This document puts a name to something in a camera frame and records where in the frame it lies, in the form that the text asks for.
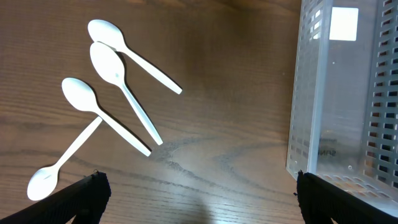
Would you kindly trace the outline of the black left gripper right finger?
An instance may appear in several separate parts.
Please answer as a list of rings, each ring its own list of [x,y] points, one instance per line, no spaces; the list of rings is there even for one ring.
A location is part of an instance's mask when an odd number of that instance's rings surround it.
[[[308,172],[298,172],[295,195],[306,224],[397,223],[396,217]]]

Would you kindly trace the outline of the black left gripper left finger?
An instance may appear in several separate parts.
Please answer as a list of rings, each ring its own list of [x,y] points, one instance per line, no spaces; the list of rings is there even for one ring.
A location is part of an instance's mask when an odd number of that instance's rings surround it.
[[[100,222],[111,196],[107,175],[96,171],[57,193],[2,218],[1,223]]]

